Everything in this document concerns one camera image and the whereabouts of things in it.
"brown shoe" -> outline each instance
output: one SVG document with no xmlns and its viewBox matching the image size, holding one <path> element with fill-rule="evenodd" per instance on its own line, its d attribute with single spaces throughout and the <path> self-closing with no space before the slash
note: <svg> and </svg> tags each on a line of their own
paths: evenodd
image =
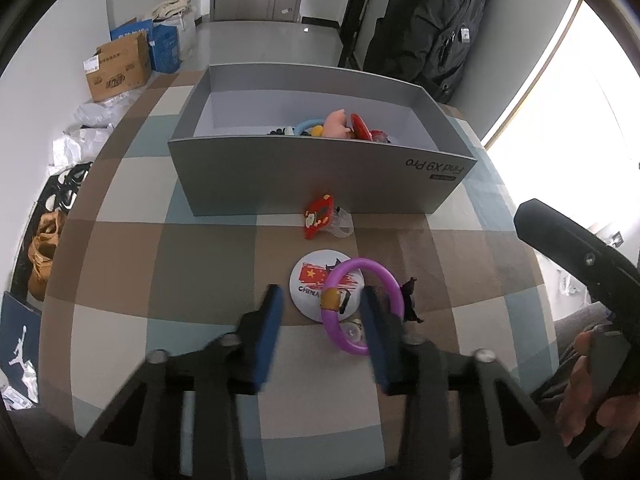
<svg viewBox="0 0 640 480">
<path fill-rule="evenodd" d="M 27 287 L 36 300 L 44 300 L 44 293 L 51 275 L 53 256 L 56 253 L 65 220 L 66 215 L 60 210 L 44 213 L 40 217 L 36 235 L 29 245 L 27 254 L 33 264 L 33 271 Z"/>
</svg>

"pink toy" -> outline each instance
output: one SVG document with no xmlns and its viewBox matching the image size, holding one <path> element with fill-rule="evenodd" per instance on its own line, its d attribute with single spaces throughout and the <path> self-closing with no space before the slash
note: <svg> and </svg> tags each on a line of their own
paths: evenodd
<svg viewBox="0 0 640 480">
<path fill-rule="evenodd" d="M 331 112 L 324 121 L 322 136 L 329 139 L 349 139 L 351 130 L 347 128 L 344 110 Z"/>
</svg>

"human hand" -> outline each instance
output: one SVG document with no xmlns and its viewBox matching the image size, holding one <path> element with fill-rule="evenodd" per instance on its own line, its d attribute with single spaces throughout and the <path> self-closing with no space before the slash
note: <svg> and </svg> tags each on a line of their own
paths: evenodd
<svg viewBox="0 0 640 480">
<path fill-rule="evenodd" d="M 556 426 L 565 446 L 582 433 L 593 409 L 593 387 L 588 371 L 592 335 L 591 332 L 583 332 L 575 338 L 574 348 L 580 354 L 580 358 L 575 364 L 556 414 Z M 596 421 L 603 428 L 612 429 L 611 435 L 602 447 L 602 454 L 606 458 L 619 455 L 640 422 L 640 395 L 607 399 L 598 410 Z"/>
</svg>

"gray box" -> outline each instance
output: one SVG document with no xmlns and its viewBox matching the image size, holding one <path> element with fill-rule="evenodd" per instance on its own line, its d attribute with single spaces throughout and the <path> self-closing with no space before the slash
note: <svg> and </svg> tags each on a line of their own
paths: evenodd
<svg viewBox="0 0 640 480">
<path fill-rule="evenodd" d="M 340 108 L 394 143 L 267 135 Z M 476 163 L 423 88 L 281 63 L 209 67 L 169 151 L 196 216 L 302 213 L 325 193 L 353 213 L 433 213 Z"/>
</svg>

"table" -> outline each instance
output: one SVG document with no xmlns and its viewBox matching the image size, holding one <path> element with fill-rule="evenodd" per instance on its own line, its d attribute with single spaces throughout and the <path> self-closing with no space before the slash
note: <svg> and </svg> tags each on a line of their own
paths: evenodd
<svg viewBox="0 0 640 480">
<path fill-rule="evenodd" d="M 294 264 L 319 249 L 377 260 L 400 282 L 415 276 L 424 323 L 411 330 L 441 349 L 491 348 L 527 391 L 555 371 L 538 263 L 516 236 L 507 190 L 456 110 L 443 107 L 478 163 L 433 215 L 354 215 L 354 235 L 309 241 L 302 215 L 191 214 L 166 141 L 200 76 L 154 81 L 82 185 L 42 316 L 48 410 L 85 434 L 148 351 L 203 347 L 256 308 L 269 283 L 288 291 Z M 270 380 L 239 402 L 250 477 L 340 478 L 395 462 L 404 400 L 382 395 L 367 359 L 334 348 L 285 296 Z M 182 432 L 188 472 L 188 421 Z"/>
</svg>

